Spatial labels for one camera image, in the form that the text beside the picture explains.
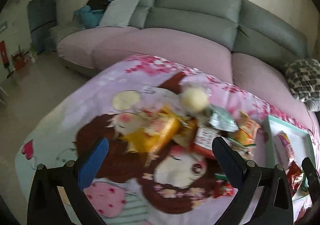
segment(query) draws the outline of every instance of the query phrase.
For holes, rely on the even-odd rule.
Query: open box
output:
[[[266,143],[268,168],[274,168],[276,164],[280,164],[280,160],[275,152],[275,143],[273,140],[273,137],[280,131],[283,131],[287,134],[296,157],[296,163],[301,168],[301,170],[301,164],[305,157],[309,157],[313,166],[316,166],[312,142],[308,132],[305,132],[293,126],[292,124],[269,115],[263,122],[263,128],[265,132],[268,133],[268,140]],[[292,201],[300,200],[301,198],[306,197],[308,194],[309,193],[299,189],[297,193],[292,197]]]

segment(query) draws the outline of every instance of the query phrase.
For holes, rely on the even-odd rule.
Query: sofa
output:
[[[235,84],[319,134],[316,115],[283,76],[284,64],[310,57],[307,38],[248,0],[140,0],[127,28],[73,33],[57,52],[90,76],[132,54],[164,57]]]

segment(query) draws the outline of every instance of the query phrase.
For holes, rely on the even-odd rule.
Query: white chair leg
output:
[[[0,90],[2,90],[2,92],[3,92],[7,97],[9,97],[8,93],[6,93],[1,86],[0,86]]]

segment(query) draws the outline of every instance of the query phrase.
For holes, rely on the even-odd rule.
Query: sofa backrest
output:
[[[140,0],[129,25],[195,34],[278,70],[309,57],[306,36],[248,0]]]

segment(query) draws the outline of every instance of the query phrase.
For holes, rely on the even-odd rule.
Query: pink sofa cover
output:
[[[58,53],[71,62],[99,70],[136,53],[167,58],[233,83],[320,133],[315,114],[293,99],[279,71],[255,57],[231,53],[193,34],[163,28],[95,28],[67,36],[59,43]]]

